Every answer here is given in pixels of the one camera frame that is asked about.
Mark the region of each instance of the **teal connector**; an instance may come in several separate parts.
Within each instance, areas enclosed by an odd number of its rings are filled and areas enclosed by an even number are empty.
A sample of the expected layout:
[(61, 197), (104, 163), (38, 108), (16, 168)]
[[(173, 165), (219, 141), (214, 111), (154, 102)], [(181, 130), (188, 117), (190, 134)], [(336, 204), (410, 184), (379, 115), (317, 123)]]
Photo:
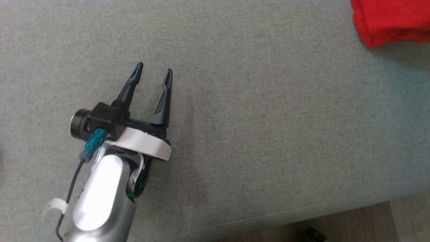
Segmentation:
[(79, 154), (79, 159), (84, 159), (85, 162), (89, 162), (94, 155), (95, 151), (103, 144), (106, 140), (106, 131), (103, 129), (97, 129), (91, 136), (91, 138), (85, 144), (85, 150)]

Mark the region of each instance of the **robotic arm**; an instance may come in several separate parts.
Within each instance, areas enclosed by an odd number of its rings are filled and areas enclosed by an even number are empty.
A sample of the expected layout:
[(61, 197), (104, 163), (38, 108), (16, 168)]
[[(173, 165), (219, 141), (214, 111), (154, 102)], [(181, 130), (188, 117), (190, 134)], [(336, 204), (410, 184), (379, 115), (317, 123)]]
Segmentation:
[[(73, 223), (62, 238), (58, 233), (68, 200), (60, 200), (63, 214), (57, 236), (65, 242), (125, 242), (136, 210), (135, 198), (146, 185), (153, 159), (167, 161), (171, 147), (166, 140), (172, 95), (171, 69), (163, 81), (163, 93), (150, 123), (131, 119), (129, 107), (143, 64), (138, 63), (118, 98), (111, 105), (98, 103), (93, 110), (80, 109), (70, 124), (74, 138), (86, 141), (79, 155), (80, 167), (98, 154), (88, 181), (73, 210)], [(52, 201), (45, 212), (52, 208)]]

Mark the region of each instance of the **red cloth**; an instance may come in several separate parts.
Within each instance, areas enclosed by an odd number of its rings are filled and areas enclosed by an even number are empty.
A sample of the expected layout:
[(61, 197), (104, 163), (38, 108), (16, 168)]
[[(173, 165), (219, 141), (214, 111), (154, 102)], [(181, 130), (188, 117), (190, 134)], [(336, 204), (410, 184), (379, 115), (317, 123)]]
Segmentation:
[(358, 33), (371, 48), (430, 41), (430, 0), (351, 0)]

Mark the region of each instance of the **gray fabric surface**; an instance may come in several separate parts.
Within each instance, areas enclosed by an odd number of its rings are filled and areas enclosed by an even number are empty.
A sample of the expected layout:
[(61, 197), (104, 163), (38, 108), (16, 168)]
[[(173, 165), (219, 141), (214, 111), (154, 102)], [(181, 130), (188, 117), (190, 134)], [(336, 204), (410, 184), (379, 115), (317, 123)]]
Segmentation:
[(59, 214), (40, 217), (84, 145), (70, 118), (111, 102), (139, 61), (138, 119), (173, 70), (172, 156), (152, 166), (130, 242), (208, 241), (429, 191), (430, 46), (370, 50), (352, 14), (345, 0), (2, 3), (0, 240), (57, 241)]

